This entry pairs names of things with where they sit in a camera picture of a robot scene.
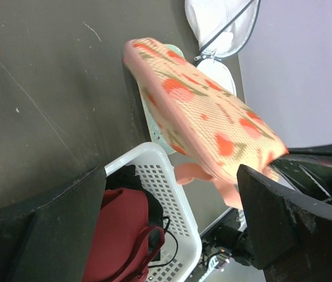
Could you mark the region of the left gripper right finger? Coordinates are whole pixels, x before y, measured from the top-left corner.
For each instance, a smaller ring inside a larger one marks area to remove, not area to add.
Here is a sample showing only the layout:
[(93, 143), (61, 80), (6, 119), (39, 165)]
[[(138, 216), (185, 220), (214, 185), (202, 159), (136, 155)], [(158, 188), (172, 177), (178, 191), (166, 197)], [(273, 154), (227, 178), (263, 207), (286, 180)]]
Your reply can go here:
[(332, 281), (332, 205), (240, 165), (254, 266), (267, 281)]

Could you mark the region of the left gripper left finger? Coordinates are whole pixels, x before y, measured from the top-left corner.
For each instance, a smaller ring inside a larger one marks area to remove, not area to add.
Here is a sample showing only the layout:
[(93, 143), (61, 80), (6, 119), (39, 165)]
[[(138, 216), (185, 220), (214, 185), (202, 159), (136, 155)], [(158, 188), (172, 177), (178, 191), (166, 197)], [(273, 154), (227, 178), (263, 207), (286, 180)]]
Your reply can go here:
[(0, 281), (81, 281), (106, 186), (96, 167), (0, 209)]

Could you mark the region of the floral mesh laundry bag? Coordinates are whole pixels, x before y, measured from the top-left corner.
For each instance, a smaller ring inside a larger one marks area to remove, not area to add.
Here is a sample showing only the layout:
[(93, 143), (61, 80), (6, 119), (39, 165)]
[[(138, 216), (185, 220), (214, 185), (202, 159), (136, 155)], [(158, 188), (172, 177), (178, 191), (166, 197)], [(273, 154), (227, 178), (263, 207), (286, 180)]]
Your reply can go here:
[(239, 166), (273, 179), (270, 163), (287, 154), (286, 145), (245, 103), (191, 63), (177, 68), (182, 78), (163, 80), (155, 71), (160, 63), (143, 59), (133, 46), (144, 39), (126, 43), (123, 61), (135, 80), (147, 82), (172, 127), (165, 130), (169, 139), (177, 140), (192, 158), (175, 168), (176, 181), (181, 185), (195, 179), (211, 182), (226, 205), (241, 209)]

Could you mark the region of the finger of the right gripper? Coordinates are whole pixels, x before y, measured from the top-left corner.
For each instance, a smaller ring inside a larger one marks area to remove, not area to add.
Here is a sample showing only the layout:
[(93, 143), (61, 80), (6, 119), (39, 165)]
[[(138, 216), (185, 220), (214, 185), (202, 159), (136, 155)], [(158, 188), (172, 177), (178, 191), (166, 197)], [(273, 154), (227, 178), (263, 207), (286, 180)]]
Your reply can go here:
[(332, 144), (290, 148), (271, 168), (295, 190), (332, 205)]

